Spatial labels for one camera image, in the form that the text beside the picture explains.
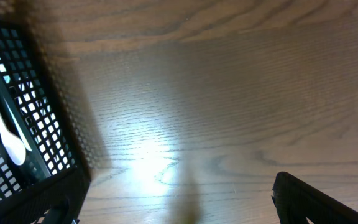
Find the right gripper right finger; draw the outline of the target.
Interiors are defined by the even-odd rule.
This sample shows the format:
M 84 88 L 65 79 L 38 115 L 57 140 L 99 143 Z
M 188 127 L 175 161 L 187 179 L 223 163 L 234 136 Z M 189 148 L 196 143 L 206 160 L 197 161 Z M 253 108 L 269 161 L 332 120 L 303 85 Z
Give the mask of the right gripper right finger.
M 358 212 L 287 172 L 273 185 L 273 204 L 281 224 L 358 223 Z

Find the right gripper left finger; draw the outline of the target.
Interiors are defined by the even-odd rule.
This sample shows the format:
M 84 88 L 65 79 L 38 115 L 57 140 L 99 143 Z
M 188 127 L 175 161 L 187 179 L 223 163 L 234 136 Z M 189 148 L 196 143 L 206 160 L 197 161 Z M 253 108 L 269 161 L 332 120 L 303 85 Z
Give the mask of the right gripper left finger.
M 78 218 L 90 177 L 71 167 L 0 201 L 0 223 L 32 223 L 46 210 L 47 223 L 71 223 Z

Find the white plastic fork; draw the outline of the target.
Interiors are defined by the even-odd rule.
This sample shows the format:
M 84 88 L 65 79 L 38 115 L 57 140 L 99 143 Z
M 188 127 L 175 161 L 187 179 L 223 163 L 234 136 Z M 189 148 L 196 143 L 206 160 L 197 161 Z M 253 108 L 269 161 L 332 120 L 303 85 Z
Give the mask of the white plastic fork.
M 0 113 L 0 136 L 11 161 L 21 166 L 25 162 L 26 148 L 24 143 L 8 130 Z

